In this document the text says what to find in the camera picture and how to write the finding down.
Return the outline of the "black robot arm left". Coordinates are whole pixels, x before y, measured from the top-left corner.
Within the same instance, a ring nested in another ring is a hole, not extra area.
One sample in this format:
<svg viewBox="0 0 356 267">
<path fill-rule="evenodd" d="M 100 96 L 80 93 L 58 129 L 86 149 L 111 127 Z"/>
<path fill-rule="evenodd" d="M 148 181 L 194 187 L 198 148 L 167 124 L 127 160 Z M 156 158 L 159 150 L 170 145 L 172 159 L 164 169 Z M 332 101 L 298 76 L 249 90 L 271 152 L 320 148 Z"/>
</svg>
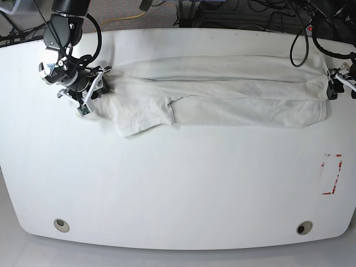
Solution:
<svg viewBox="0 0 356 267">
<path fill-rule="evenodd" d="M 325 55 L 355 61 L 355 52 L 340 54 L 324 48 L 318 38 L 355 44 L 355 1 L 176 1 L 180 28 L 251 29 L 294 34 L 289 54 L 299 38 L 305 42 L 300 67 L 311 54 L 311 44 Z"/>
</svg>

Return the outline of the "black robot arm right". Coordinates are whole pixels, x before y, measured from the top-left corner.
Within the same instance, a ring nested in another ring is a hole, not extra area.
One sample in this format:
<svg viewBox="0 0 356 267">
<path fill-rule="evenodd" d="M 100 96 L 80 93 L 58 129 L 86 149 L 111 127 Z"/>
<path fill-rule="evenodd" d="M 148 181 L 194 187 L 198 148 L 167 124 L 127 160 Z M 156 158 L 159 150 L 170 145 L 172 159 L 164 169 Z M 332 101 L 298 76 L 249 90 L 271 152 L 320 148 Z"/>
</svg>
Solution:
<svg viewBox="0 0 356 267">
<path fill-rule="evenodd" d="M 103 74 L 111 67 L 89 67 L 98 57 L 102 47 L 101 29 L 87 12 L 89 4 L 89 1 L 53 2 L 51 18 L 45 21 L 43 40 L 48 50 L 57 51 L 58 57 L 54 63 L 41 63 L 39 66 L 45 82 L 64 86 L 58 97 L 67 96 L 80 107 L 110 91 Z M 354 52 L 340 54 L 322 47 L 317 40 L 317 32 L 320 22 L 326 21 L 340 37 L 355 44 L 355 1 L 309 1 L 309 4 L 314 9 L 311 21 L 309 24 L 301 24 L 297 36 L 311 36 L 316 48 L 323 54 L 354 62 Z M 97 48 L 93 55 L 76 58 L 72 56 L 72 48 L 81 40 L 84 18 L 88 18 L 97 30 Z"/>
</svg>

